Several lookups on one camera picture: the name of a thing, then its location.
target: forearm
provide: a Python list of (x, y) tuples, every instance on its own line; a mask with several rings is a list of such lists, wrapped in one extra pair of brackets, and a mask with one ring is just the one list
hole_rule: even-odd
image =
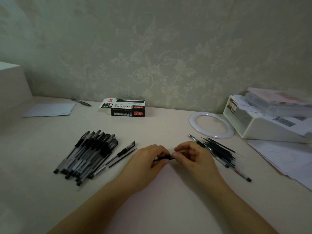
[(47, 234), (103, 233), (115, 212), (130, 197), (116, 182), (107, 183)]
[(277, 234), (254, 209), (242, 200), (224, 181), (215, 187), (207, 187), (210, 196), (227, 217), (232, 230), (239, 234)]

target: wallpaper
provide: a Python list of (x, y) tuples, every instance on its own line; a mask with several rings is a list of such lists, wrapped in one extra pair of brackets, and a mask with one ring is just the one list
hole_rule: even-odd
[(0, 0), (0, 61), (34, 95), (222, 112), (312, 86), (311, 0)]

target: left hand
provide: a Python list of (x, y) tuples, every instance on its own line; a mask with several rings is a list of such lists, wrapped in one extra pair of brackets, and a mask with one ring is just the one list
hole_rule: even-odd
[(154, 162), (159, 155), (170, 155), (164, 146), (150, 145), (139, 149), (128, 161), (115, 182), (121, 189), (126, 189), (130, 195), (147, 187), (157, 177), (163, 167), (169, 163), (168, 159)]

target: white ring light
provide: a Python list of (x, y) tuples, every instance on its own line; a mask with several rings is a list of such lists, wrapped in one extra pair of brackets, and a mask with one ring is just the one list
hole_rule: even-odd
[[(217, 118), (217, 119), (219, 119), (221, 122), (223, 122), (227, 126), (228, 130), (225, 133), (223, 133), (223, 134), (215, 134), (215, 133), (210, 133), (210, 132), (208, 132), (206, 130), (203, 130), (195, 122), (196, 118), (199, 117), (199, 116), (210, 116), (210, 117)], [(190, 122), (190, 125), (195, 130), (197, 130), (199, 133), (202, 133), (202, 134), (204, 134), (206, 136), (209, 136), (209, 137), (213, 137), (213, 138), (217, 138), (217, 139), (227, 139), (227, 138), (230, 138), (230, 137), (232, 137), (234, 135), (234, 128), (233, 128), (233, 126), (226, 119), (224, 119), (224, 118), (222, 118), (219, 115), (214, 114), (214, 113), (209, 113), (209, 112), (197, 112), (197, 113), (194, 113), (193, 115), (190, 116), (189, 122)]]

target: pile of pens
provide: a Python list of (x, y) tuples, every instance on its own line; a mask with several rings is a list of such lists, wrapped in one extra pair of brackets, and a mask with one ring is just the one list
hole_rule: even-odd
[(235, 151), (229, 149), (228, 147), (225, 147), (224, 145), (208, 137), (206, 138), (202, 137), (203, 139), (202, 142), (200, 142), (197, 138), (195, 138), (192, 135), (189, 135), (189, 137), (192, 138), (198, 145), (202, 146), (205, 149), (208, 149), (209, 152), (212, 154), (212, 156), (226, 168), (233, 169), (234, 172), (243, 177), (246, 181), (248, 182), (252, 181), (248, 176), (246, 176), (244, 173), (242, 173), (240, 170), (236, 168), (235, 166), (236, 158), (232, 155), (232, 153), (235, 153)]
[(101, 130), (96, 133), (87, 131), (53, 172), (56, 174), (60, 171), (65, 175), (65, 179), (76, 177), (77, 185), (80, 186), (86, 179), (92, 179), (103, 170), (111, 168), (136, 149), (129, 152), (135, 146), (135, 142), (132, 142), (104, 163), (118, 145), (118, 141), (115, 134), (100, 133)]

